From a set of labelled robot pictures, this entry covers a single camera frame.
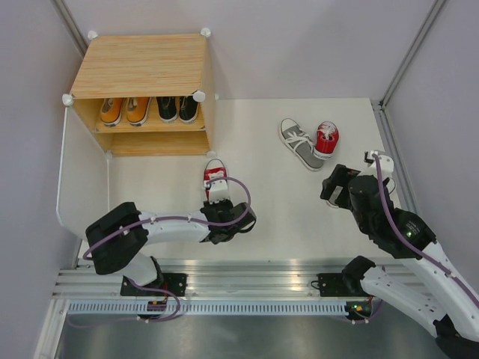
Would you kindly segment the black sneaker orange sole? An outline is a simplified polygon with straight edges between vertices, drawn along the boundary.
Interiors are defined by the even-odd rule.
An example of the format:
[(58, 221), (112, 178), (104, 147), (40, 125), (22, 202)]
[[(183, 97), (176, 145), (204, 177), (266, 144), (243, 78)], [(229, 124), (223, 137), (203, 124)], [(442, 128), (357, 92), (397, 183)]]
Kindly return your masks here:
[(174, 96), (158, 96), (156, 98), (159, 118), (164, 123), (174, 122), (177, 118), (177, 106)]

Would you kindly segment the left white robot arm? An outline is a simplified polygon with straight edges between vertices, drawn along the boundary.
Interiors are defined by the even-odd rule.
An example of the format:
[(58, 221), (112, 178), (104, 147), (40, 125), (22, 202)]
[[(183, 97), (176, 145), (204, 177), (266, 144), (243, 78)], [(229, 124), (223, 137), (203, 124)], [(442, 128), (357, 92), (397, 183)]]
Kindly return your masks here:
[(148, 296), (162, 291), (163, 275), (153, 257), (141, 253), (147, 245), (166, 242), (229, 242), (237, 234), (252, 230), (257, 217), (245, 202), (234, 206), (230, 200), (205, 202), (188, 215), (142, 212), (133, 202), (125, 202), (87, 227), (88, 249), (98, 275), (121, 274)]

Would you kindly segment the red sneaker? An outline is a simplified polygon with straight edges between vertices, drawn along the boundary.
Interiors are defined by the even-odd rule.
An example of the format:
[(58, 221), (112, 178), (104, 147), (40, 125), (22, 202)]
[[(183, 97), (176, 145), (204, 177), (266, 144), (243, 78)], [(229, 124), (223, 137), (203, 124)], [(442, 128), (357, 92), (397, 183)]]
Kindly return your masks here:
[(226, 176), (226, 167), (220, 159), (211, 159), (208, 161), (204, 169), (204, 181), (224, 178)]
[(330, 121), (322, 122), (316, 132), (316, 144), (313, 154), (322, 160), (332, 157), (339, 142), (339, 131), (336, 125)]

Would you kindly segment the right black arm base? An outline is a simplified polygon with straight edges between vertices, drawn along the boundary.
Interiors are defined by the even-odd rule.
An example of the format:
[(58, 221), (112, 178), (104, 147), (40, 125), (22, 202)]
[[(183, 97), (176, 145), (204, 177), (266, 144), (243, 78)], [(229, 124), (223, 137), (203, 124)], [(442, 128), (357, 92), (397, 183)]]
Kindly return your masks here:
[(369, 269), (376, 264), (363, 256), (351, 260), (340, 272), (321, 272), (310, 282), (321, 298), (344, 299), (346, 312), (344, 319), (352, 325), (369, 324), (383, 305), (378, 299), (364, 291), (360, 281), (365, 279)]

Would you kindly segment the grey sneaker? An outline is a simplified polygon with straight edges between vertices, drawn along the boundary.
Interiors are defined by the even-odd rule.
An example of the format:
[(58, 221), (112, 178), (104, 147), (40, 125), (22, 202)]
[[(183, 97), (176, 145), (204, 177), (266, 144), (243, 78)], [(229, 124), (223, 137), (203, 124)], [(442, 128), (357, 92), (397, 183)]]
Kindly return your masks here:
[(279, 138), (308, 170), (322, 169), (324, 161), (314, 155), (314, 142), (295, 120), (284, 118), (280, 122)]
[[(393, 178), (388, 177), (386, 179), (386, 188), (387, 188), (389, 194), (393, 194), (393, 193), (396, 192), (397, 185), (396, 185), (396, 182), (394, 181)], [(334, 191), (332, 192), (331, 197), (327, 200), (327, 204), (330, 207), (339, 208), (339, 205), (337, 204), (337, 201), (338, 201), (338, 198), (339, 198), (341, 192), (343, 191), (343, 189), (344, 188), (340, 187), (340, 186), (335, 187)]]

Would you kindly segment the black sneaker back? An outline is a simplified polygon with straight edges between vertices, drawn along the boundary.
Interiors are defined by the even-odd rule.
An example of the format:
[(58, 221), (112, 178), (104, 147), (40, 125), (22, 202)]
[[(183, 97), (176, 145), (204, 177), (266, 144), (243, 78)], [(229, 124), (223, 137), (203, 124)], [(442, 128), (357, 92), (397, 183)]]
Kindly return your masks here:
[(183, 123), (193, 123), (198, 116), (198, 103), (193, 96), (181, 96), (179, 98), (179, 117)]

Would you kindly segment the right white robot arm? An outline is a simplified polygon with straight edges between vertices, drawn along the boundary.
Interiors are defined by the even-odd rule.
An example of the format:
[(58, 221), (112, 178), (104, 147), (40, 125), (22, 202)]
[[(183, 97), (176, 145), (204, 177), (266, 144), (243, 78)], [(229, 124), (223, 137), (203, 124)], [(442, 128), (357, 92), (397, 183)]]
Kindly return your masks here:
[(375, 165), (364, 172), (336, 165), (323, 180), (320, 197), (350, 211), (360, 232), (413, 272), (430, 295), (395, 280), (363, 256), (342, 270), (344, 291), (372, 295), (406, 314), (434, 337), (449, 358), (477, 358), (478, 294), (451, 265), (426, 223), (395, 207), (388, 182), (377, 174)]

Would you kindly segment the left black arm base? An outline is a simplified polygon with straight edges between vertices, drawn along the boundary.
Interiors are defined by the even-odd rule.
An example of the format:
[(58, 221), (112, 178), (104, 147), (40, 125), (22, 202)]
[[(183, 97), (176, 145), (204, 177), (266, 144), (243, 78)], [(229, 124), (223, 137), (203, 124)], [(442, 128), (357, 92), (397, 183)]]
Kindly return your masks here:
[(123, 277), (120, 286), (120, 296), (122, 297), (152, 297), (148, 301), (147, 310), (153, 312), (173, 312), (177, 307), (177, 302), (173, 298), (183, 298), (186, 294), (187, 274), (184, 273), (164, 273), (161, 280), (147, 284), (143, 289), (139, 289), (132, 282)]

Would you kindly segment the red sneaker back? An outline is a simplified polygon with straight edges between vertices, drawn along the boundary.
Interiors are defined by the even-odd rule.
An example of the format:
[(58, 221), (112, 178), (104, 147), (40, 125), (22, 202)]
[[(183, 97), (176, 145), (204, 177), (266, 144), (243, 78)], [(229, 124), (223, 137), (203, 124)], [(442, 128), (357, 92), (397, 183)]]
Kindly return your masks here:
[(316, 144), (313, 154), (322, 160), (332, 157), (339, 142), (339, 131), (336, 125), (330, 121), (322, 122), (316, 132)]

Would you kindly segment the grey sneaker back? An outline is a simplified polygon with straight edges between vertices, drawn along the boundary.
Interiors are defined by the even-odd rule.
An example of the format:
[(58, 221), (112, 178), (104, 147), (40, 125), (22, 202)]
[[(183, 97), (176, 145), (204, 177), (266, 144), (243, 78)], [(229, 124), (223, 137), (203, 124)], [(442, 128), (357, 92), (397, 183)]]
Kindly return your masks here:
[(295, 120), (284, 118), (280, 122), (279, 138), (308, 170), (322, 169), (324, 161), (314, 155), (314, 142)]

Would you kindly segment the red sneaker front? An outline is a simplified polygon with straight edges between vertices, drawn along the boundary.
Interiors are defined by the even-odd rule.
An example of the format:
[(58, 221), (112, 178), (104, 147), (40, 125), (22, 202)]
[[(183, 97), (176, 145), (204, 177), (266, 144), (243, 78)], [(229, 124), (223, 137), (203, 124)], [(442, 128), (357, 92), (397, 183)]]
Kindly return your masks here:
[(204, 169), (204, 181), (224, 178), (226, 176), (226, 167), (220, 159), (211, 159), (208, 161)]

